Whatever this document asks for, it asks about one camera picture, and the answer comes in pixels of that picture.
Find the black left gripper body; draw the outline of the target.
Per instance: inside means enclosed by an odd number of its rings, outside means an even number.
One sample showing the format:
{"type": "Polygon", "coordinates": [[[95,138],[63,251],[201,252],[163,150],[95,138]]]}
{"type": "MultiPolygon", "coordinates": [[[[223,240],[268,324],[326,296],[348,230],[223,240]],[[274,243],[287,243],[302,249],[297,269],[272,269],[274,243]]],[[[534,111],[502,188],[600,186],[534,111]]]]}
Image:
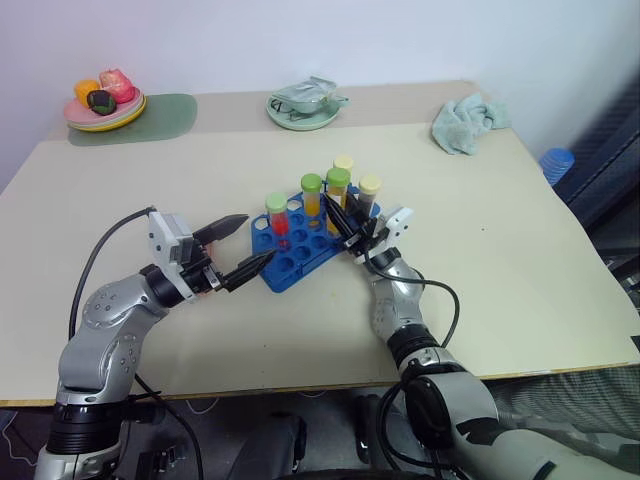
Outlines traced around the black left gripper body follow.
{"type": "Polygon", "coordinates": [[[221,274],[199,240],[193,240],[190,257],[182,268],[180,275],[194,294],[206,294],[222,288],[221,274]]]}

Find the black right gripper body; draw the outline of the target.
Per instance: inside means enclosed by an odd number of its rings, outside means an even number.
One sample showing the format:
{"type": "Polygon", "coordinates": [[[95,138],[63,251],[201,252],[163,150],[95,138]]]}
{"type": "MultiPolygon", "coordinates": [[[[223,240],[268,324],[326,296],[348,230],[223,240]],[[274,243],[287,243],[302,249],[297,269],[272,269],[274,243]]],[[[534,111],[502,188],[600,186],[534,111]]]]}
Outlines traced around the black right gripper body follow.
{"type": "Polygon", "coordinates": [[[359,230],[360,240],[356,244],[344,244],[344,247],[353,254],[356,258],[359,258],[361,262],[364,262],[364,254],[368,254],[368,258],[372,262],[388,262],[389,252],[386,246],[386,237],[388,235],[388,229],[385,227],[386,218],[384,214],[372,217],[376,219],[376,224],[373,229],[359,230]]]}

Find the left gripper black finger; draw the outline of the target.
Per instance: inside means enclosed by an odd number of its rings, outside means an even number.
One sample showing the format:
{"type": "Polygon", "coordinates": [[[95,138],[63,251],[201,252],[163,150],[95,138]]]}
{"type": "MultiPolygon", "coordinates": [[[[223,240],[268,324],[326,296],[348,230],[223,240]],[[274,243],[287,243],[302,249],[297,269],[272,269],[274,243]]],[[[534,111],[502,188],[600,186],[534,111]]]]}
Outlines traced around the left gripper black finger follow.
{"type": "Polygon", "coordinates": [[[276,255],[274,249],[260,252],[241,261],[230,273],[224,275],[221,287],[232,292],[258,276],[276,255]]]}
{"type": "Polygon", "coordinates": [[[196,230],[193,237],[201,245],[222,240],[236,232],[247,220],[247,214],[231,214],[196,230]]]}

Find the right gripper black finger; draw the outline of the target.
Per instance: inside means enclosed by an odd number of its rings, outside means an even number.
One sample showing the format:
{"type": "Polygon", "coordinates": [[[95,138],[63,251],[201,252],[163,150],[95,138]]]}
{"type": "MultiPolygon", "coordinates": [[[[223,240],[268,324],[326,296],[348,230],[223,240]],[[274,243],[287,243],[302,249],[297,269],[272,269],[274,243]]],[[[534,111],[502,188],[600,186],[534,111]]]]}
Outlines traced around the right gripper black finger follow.
{"type": "Polygon", "coordinates": [[[324,194],[326,212],[340,234],[344,244],[356,244],[360,240],[359,226],[351,219],[341,205],[329,194],[324,194]]]}
{"type": "Polygon", "coordinates": [[[354,229],[373,229],[376,219],[367,214],[356,197],[349,198],[349,224],[354,229]]]}

